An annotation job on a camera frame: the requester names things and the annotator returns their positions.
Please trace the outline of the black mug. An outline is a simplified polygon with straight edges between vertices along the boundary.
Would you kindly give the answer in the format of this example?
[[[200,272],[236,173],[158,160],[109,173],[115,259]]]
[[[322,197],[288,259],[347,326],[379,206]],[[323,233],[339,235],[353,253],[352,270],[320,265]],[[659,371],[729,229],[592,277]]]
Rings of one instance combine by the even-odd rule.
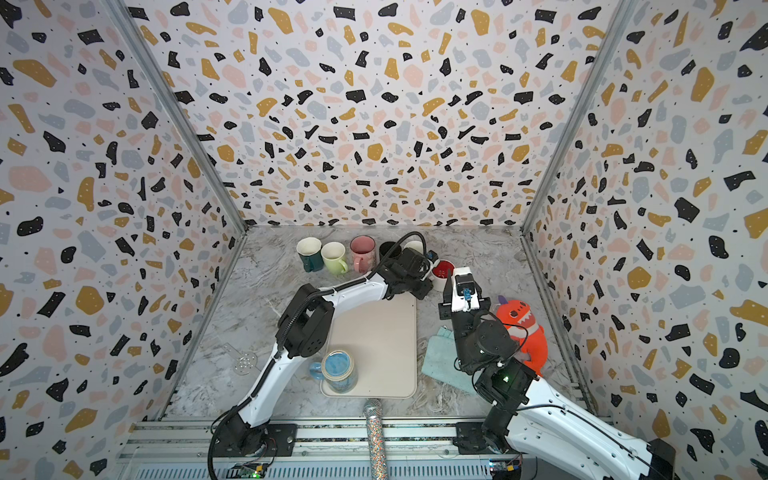
[[[395,241],[387,241],[379,246],[379,260],[381,262],[398,258],[402,253],[402,247]]]

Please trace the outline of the white mug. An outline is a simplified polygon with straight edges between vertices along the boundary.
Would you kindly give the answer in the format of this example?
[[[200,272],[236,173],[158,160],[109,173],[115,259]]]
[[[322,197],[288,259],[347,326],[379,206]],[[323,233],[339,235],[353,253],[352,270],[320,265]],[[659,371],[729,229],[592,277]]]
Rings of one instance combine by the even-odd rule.
[[[447,281],[453,276],[455,266],[447,260],[440,260],[432,268],[430,279],[432,281],[433,289],[442,293],[446,286]]]

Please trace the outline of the pink ghost mug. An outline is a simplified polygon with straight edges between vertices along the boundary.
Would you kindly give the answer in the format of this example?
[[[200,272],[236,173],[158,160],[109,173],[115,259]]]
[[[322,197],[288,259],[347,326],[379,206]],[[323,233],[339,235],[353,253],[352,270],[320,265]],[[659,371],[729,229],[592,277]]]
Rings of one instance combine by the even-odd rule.
[[[360,274],[370,272],[377,262],[376,241],[367,235],[359,235],[350,242],[353,269]]]

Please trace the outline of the light green mug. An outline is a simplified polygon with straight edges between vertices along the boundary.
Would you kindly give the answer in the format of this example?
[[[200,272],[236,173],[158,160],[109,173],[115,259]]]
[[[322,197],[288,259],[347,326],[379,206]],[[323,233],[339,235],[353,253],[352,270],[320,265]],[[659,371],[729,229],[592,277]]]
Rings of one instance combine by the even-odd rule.
[[[346,248],[340,242],[328,242],[321,248],[321,256],[325,268],[335,276],[344,275],[348,272],[346,262]]]

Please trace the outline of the dark green mug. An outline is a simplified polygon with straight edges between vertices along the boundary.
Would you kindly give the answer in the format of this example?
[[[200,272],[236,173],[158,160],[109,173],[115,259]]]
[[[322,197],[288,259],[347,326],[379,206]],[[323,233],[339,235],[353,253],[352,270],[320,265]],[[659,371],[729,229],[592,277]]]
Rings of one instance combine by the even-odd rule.
[[[296,252],[300,257],[305,272],[319,272],[324,268],[321,254],[322,241],[316,237],[305,237],[296,245]]]

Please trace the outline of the blue glazed mug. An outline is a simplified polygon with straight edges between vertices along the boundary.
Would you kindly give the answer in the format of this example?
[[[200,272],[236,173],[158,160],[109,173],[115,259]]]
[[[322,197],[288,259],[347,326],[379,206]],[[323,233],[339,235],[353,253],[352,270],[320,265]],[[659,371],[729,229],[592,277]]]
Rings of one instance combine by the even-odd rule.
[[[312,362],[309,374],[316,380],[324,381],[336,394],[350,392],[358,381],[355,361],[345,350],[333,350],[321,361]]]

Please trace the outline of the grey mug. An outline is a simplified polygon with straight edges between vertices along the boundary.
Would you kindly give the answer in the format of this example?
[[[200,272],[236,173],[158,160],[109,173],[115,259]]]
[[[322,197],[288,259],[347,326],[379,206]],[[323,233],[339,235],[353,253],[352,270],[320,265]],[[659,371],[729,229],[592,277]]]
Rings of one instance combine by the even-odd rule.
[[[424,243],[421,240],[419,240],[419,239],[412,240],[412,241],[409,241],[405,245],[405,248],[406,249],[414,250],[414,251],[419,252],[419,253],[423,253],[424,252]]]

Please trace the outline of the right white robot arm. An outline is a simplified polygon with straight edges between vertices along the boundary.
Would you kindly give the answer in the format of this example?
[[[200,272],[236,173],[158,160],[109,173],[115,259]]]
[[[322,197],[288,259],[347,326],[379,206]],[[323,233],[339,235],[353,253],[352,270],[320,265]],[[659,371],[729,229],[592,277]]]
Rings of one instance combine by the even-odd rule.
[[[534,455],[579,479],[671,479],[675,450],[633,437],[572,402],[516,358],[520,342],[487,310],[451,315],[459,369],[491,409],[493,450]]]

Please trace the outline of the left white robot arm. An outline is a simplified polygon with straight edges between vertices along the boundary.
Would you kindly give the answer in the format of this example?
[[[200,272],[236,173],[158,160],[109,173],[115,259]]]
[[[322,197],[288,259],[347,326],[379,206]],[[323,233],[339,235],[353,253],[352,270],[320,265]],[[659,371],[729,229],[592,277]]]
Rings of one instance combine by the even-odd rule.
[[[243,400],[212,429],[207,460],[243,457],[275,446],[276,437],[268,427],[277,402],[299,367],[325,345],[335,317],[402,293],[424,299],[438,259],[433,250],[405,248],[354,280],[324,289],[301,286],[279,319],[268,363]]]

